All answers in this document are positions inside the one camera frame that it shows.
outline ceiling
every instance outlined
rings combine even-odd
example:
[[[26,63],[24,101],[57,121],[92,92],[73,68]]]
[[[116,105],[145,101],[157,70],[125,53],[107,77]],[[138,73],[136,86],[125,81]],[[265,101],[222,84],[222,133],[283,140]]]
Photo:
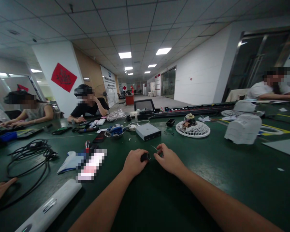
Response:
[[[40,69],[31,45],[69,40],[119,79],[147,80],[233,21],[285,14],[290,0],[0,0],[0,56]]]

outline office chair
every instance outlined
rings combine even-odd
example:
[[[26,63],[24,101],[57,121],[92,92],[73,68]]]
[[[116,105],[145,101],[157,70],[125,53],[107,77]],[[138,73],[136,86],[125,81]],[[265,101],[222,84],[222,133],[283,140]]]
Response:
[[[137,109],[149,109],[149,110],[154,110],[155,106],[154,103],[152,102],[152,99],[145,99],[145,100],[139,100],[134,102],[134,111]]]

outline fan grille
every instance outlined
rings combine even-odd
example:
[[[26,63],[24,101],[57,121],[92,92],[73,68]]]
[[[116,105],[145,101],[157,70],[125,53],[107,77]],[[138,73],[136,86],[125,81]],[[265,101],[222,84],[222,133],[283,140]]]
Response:
[[[210,134],[210,128],[205,123],[198,122],[196,126],[190,127],[189,131],[182,128],[183,123],[184,121],[181,121],[177,123],[176,125],[176,131],[179,134],[182,134],[191,138],[202,138]]]

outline red chinese decoration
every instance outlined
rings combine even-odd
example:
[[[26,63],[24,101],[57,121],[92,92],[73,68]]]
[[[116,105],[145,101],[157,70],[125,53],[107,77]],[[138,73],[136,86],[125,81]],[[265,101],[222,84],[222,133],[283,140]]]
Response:
[[[70,92],[76,79],[77,76],[58,63],[51,80],[64,90]]]

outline white power strip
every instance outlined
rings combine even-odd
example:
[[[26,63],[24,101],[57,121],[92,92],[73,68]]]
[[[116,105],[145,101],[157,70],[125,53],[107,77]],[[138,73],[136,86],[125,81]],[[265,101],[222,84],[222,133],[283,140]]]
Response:
[[[15,232],[44,232],[58,217],[77,192],[81,183],[69,179],[37,211],[31,215]]]

